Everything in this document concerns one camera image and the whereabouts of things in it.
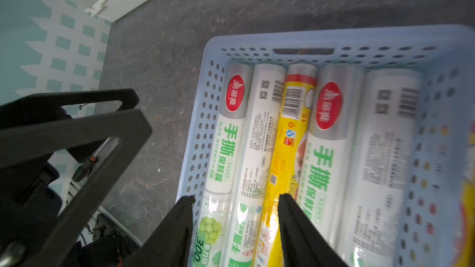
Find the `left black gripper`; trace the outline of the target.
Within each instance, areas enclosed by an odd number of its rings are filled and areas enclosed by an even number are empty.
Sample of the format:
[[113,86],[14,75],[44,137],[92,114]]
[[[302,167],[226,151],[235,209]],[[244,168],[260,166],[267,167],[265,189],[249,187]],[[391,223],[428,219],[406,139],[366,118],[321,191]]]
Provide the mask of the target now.
[[[70,120],[63,110],[109,101],[122,103],[118,112]],[[152,134],[143,113],[131,110],[138,103],[133,89],[119,89],[38,93],[1,106],[2,266],[63,264]],[[87,144],[92,149],[72,176],[80,187],[62,205],[49,186],[59,178],[49,159],[59,150]]]

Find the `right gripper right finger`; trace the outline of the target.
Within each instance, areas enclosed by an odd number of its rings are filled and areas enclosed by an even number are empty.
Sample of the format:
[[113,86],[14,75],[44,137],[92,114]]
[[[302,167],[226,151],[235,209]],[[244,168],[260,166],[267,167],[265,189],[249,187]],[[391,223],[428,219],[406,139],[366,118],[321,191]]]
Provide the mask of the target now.
[[347,267],[290,194],[281,194],[278,219],[286,267]]

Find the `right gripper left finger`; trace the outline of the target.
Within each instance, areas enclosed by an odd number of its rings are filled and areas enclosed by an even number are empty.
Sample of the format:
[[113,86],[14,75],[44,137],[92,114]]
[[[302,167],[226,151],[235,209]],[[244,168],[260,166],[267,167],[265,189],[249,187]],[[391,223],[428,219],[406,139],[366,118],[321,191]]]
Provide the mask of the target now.
[[186,267],[193,235],[194,196],[181,197],[125,267]]

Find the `white green plastic wrap roll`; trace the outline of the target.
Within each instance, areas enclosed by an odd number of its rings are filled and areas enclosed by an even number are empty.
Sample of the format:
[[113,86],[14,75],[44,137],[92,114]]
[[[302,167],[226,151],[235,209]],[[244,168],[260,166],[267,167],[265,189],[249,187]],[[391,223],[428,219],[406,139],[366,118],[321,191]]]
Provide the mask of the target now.
[[337,243],[351,267],[392,265],[420,88],[415,70],[366,75]]

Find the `light blue plastic basket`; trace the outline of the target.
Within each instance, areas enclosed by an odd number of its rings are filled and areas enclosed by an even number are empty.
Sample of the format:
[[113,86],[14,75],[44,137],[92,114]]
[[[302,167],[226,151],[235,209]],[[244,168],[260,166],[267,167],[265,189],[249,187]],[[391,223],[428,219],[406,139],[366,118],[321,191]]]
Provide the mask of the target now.
[[[264,33],[211,39],[202,58],[178,189],[179,197],[194,195],[197,200],[193,209],[194,238],[188,261],[191,267],[221,92],[231,63],[249,65],[253,69],[257,64],[273,64],[284,67],[286,74],[292,64],[311,64],[317,68],[317,75],[319,69],[330,64],[360,66],[366,71],[361,97],[369,72],[410,69],[420,73],[418,114],[390,267],[452,267],[460,222],[459,203],[470,107],[475,102],[475,33],[472,29],[460,25],[429,25]],[[337,254],[349,178],[350,165],[336,244],[330,245]],[[293,197],[295,201],[298,190]]]

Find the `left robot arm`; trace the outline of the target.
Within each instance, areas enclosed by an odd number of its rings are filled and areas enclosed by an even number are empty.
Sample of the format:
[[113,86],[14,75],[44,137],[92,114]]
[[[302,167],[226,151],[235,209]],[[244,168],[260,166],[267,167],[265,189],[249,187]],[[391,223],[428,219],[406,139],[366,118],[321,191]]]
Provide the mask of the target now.
[[[139,103],[133,89],[40,93],[1,106],[1,130],[70,120],[66,105],[120,101],[119,110]],[[1,169],[1,266],[16,267],[38,252],[62,205],[49,184],[60,172],[49,163],[51,153]],[[100,214],[95,228],[72,246],[64,267],[119,267],[139,246],[115,223]]]

